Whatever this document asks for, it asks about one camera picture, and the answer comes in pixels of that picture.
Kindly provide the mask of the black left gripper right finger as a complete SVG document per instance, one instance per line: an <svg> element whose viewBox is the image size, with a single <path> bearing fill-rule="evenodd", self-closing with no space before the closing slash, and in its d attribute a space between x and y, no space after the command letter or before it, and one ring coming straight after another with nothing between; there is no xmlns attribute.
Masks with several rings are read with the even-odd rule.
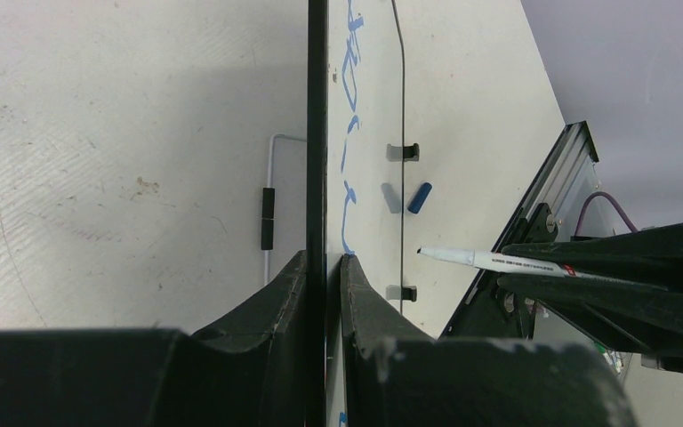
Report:
<svg viewBox="0 0 683 427"><path fill-rule="evenodd" d="M339 262L344 426L634 426L622 385L577 342L434 339Z"/></svg>

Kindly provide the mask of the black framed whiteboard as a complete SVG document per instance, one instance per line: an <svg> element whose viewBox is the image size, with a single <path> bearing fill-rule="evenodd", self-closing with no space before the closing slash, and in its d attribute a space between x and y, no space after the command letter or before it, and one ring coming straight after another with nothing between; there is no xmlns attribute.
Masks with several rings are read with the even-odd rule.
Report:
<svg viewBox="0 0 683 427"><path fill-rule="evenodd" d="M308 86L325 101L307 115L325 137L318 144L284 133L269 140L264 277L273 279L317 232L328 306L338 299L337 264L350 255L378 294L368 316L400 315L412 292L402 267L405 56L397 6L329 1L326 8L326 62L311 62Z"/></svg>

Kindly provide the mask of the aluminium frame rail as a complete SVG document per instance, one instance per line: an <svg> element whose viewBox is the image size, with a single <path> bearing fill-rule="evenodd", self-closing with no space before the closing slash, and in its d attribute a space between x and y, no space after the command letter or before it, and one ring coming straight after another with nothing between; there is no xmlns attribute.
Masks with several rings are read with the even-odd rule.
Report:
<svg viewBox="0 0 683 427"><path fill-rule="evenodd" d="M545 158L539 172L531 180L525 195L510 217L502 233L512 221L520 207L532 207L546 203L555 217L558 235L552 242L568 241L578 224L578 216L583 201L595 190L597 179L593 166L599 161L590 129L586 122L567 125L556 140L549 155ZM550 310L536 299L523 294L526 303L538 304L535 321L545 317Z"/></svg>

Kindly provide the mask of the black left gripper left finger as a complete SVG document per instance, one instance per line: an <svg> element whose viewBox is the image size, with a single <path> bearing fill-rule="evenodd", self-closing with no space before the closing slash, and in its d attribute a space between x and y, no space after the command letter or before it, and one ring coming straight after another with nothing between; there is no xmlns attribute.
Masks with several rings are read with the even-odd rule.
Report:
<svg viewBox="0 0 683 427"><path fill-rule="evenodd" d="M0 332L0 426L301 426L307 256L194 334Z"/></svg>

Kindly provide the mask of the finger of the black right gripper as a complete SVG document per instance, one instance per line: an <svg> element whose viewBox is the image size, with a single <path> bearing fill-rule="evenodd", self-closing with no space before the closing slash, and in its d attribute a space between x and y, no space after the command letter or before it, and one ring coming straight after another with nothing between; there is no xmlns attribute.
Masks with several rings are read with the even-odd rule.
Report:
<svg viewBox="0 0 683 427"><path fill-rule="evenodd" d="M683 277L683 222L608 238L513 244L502 253L621 278Z"/></svg>
<svg viewBox="0 0 683 427"><path fill-rule="evenodd" d="M498 285L540 302L611 350L683 363L683 294L599 280L506 274Z"/></svg>

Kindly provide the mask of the blue marker cap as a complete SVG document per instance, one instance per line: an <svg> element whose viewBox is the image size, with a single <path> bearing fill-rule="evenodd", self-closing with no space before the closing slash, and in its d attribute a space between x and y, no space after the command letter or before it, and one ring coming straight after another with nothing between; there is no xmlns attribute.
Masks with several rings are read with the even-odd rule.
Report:
<svg viewBox="0 0 683 427"><path fill-rule="evenodd" d="M432 191L432 184L423 182L411 197L407 205L407 211L411 214L418 214L424 206L430 192Z"/></svg>

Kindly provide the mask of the white marker pen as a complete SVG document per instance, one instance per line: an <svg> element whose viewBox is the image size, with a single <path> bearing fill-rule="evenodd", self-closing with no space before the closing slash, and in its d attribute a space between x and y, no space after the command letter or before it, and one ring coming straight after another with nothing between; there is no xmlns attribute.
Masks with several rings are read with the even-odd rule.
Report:
<svg viewBox="0 0 683 427"><path fill-rule="evenodd" d="M457 263L479 270L490 270L498 273L545 277L593 278L593 275L575 270L569 265L486 251L420 247L417 253L443 262Z"/></svg>

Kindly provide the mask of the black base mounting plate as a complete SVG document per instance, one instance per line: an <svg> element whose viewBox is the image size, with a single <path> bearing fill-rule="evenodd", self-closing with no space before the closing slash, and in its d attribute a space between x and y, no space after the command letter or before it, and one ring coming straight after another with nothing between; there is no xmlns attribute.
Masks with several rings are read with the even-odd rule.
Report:
<svg viewBox="0 0 683 427"><path fill-rule="evenodd" d="M546 203L520 207L495 245L501 251L507 245L549 243L556 239L555 217ZM534 336L538 304L526 303L498 286L498 273L481 270L470 285L441 336L493 337L527 339Z"/></svg>

